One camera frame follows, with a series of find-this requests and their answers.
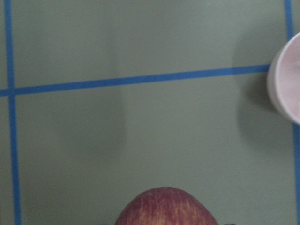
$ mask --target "grid line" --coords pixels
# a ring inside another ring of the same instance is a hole
[[[103,79],[103,80],[95,80],[95,81],[49,84],[49,85],[41,85],[41,86],[14,88],[14,93],[15,95],[26,95],[26,94],[44,93],[44,92],[52,92],[52,91],[77,90],[77,89],[100,88],[100,87],[130,85],[130,84],[139,84],[139,83],[176,81],[176,80],[196,79],[196,78],[205,78],[205,77],[214,77],[214,76],[264,73],[269,70],[269,67],[270,67],[269,65],[257,65],[257,66],[248,66],[248,67],[233,67],[233,68],[190,71],[190,72],[182,72],[182,73]],[[9,95],[9,89],[0,90],[0,97],[8,96],[8,95]]]
[[[293,6],[291,0],[284,0],[285,20],[287,29],[287,39],[294,35],[293,30]],[[12,38],[12,16],[11,0],[4,0],[5,13],[5,33],[6,33],[6,53],[7,53],[7,83],[8,88],[0,90],[0,97],[8,97],[9,104],[9,124],[10,124],[10,143],[11,143],[11,168],[13,181],[14,198],[14,217],[15,225],[22,225],[20,188],[19,188],[19,169],[18,169],[18,147],[17,147],[17,120],[16,120],[16,95],[43,93],[63,90],[77,90],[96,87],[108,87],[117,85],[129,85],[139,83],[152,83],[163,81],[174,81],[183,79],[194,79],[224,75],[250,74],[267,72],[269,65],[256,65],[247,67],[221,68],[212,70],[201,70],[173,74],[146,75],[137,77],[104,79],[96,81],[70,82],[61,84],[41,85],[32,87],[15,88],[14,77],[14,58],[13,58],[13,38]],[[297,218],[300,225],[300,129],[293,124],[294,157],[295,157],[295,179],[296,179],[296,202]]]

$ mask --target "apple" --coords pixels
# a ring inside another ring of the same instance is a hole
[[[121,212],[115,225],[218,225],[192,195],[174,187],[139,194]]]

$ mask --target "white bowl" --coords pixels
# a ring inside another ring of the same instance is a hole
[[[300,124],[300,33],[272,61],[267,88],[271,102],[279,113]]]

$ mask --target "blue tape line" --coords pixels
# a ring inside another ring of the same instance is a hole
[[[115,78],[115,79],[105,79],[105,80],[96,80],[96,81],[51,84],[51,85],[16,88],[15,94],[24,95],[24,94],[43,93],[43,92],[51,92],[51,91],[76,90],[76,89],[109,87],[109,86],[129,85],[129,84],[138,84],[138,83],[175,81],[175,80],[183,80],[183,79],[195,79],[195,78],[224,76],[224,75],[261,73],[261,72],[267,72],[269,70],[269,67],[270,67],[269,65],[258,65],[258,66],[249,66],[249,67],[211,69],[211,70],[201,70],[201,71],[173,73],[173,74],[146,75],[146,76]]]
[[[10,0],[4,1],[5,10],[5,35],[6,35],[6,57],[7,57],[7,75],[8,88],[15,87],[14,81],[14,60],[13,60],[13,38],[12,38],[12,21],[11,21],[11,4]]]
[[[294,36],[292,0],[285,0],[285,23],[287,39],[290,40]]]
[[[18,166],[18,151],[17,151],[17,126],[16,126],[16,111],[15,111],[15,94],[14,94],[14,88],[15,88],[14,57],[13,57],[12,20],[11,20],[12,16],[11,16],[10,0],[4,1],[4,11],[5,11],[8,89],[2,91],[2,94],[3,93],[8,94],[14,216],[15,216],[15,225],[21,225],[22,219],[21,219],[19,166]]]
[[[297,211],[300,211],[300,129],[299,125],[293,124],[294,158],[295,158],[295,183]],[[297,214],[298,225],[300,225],[300,213]]]
[[[9,95],[8,89],[0,90],[0,97],[4,97],[4,96],[8,96],[8,95]]]

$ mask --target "apple skin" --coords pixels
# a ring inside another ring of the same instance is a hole
[[[158,187],[139,194],[121,212],[115,225],[218,225],[192,195]]]

